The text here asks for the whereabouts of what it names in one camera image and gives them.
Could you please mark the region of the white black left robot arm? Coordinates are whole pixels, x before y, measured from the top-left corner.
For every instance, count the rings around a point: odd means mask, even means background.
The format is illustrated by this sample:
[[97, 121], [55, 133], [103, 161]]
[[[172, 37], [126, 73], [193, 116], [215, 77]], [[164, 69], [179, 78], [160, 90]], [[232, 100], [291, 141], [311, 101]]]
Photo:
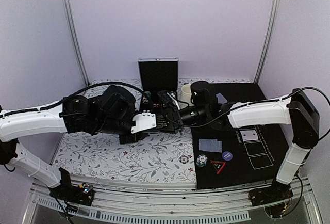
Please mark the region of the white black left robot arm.
[[93, 98], [80, 91], [49, 105], [30, 109], [1, 110], [1, 164], [21, 168], [30, 177], [56, 189], [65, 200], [77, 195], [70, 174], [56, 169], [30, 153], [18, 138], [43, 133], [115, 134], [120, 142], [132, 143], [144, 138], [143, 132], [161, 127], [157, 115], [149, 110], [138, 113], [135, 97], [127, 88], [139, 88], [122, 82], [109, 82], [108, 88]]

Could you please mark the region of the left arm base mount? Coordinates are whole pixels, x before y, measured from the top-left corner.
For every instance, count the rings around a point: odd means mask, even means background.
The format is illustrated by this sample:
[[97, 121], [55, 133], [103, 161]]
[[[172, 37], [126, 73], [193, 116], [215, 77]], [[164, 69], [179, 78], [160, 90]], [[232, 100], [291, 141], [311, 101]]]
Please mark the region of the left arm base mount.
[[59, 171], [61, 176], [60, 184], [55, 188], [49, 188], [50, 196], [65, 202], [91, 206], [95, 195], [93, 185], [82, 183], [74, 186], [71, 183], [69, 172], [63, 168], [59, 168]]

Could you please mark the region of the single blue ten chip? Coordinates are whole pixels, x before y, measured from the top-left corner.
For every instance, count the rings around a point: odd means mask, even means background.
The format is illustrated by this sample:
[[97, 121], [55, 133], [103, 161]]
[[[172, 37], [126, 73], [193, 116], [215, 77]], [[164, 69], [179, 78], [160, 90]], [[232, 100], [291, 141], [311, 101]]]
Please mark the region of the single blue ten chip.
[[183, 156], [181, 156], [181, 157], [179, 158], [179, 161], [180, 161], [181, 163], [185, 164], [185, 163], [187, 163], [187, 162], [189, 161], [189, 158], [183, 155]]

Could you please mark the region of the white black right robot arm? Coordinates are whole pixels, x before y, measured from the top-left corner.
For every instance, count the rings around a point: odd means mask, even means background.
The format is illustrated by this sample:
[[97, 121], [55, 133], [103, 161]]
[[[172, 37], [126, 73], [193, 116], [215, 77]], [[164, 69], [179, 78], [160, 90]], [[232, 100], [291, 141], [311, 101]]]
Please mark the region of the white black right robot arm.
[[167, 121], [191, 128], [215, 124], [219, 128], [239, 129], [253, 125], [286, 124], [293, 130], [293, 140], [282, 161], [275, 182], [267, 189], [270, 201], [278, 201], [310, 151], [320, 141], [320, 116], [300, 88], [282, 97], [253, 102], [219, 103], [216, 88], [207, 81], [191, 84], [191, 106], [180, 110], [170, 96], [158, 92], [161, 102], [168, 105], [161, 113]]

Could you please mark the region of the red triangular all-in marker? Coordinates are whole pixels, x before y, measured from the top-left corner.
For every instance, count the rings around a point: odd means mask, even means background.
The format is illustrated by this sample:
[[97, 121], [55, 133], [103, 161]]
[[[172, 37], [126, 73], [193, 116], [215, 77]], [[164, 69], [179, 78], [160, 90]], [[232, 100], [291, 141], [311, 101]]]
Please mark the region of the red triangular all-in marker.
[[213, 165], [217, 174], [220, 174], [220, 172], [223, 170], [223, 168], [226, 165], [226, 162], [221, 162], [221, 161], [211, 161], [210, 163]]

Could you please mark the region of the blue green moved chip stack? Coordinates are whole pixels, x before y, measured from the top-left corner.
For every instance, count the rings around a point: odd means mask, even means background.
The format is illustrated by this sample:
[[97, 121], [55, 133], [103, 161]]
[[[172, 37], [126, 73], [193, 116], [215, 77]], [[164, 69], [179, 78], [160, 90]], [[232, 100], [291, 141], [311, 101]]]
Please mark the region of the blue green moved chip stack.
[[197, 156], [196, 165], [198, 167], [205, 167], [207, 165], [208, 157], [205, 154], [200, 154]]

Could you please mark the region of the purple small blind button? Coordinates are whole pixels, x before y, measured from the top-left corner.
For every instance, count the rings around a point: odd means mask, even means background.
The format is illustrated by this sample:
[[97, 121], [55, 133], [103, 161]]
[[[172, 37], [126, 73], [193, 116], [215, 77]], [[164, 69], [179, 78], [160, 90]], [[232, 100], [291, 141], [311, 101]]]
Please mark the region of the purple small blind button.
[[225, 151], [222, 153], [222, 158], [223, 158], [223, 160], [225, 160], [227, 162], [231, 161], [233, 159], [233, 154], [229, 151]]

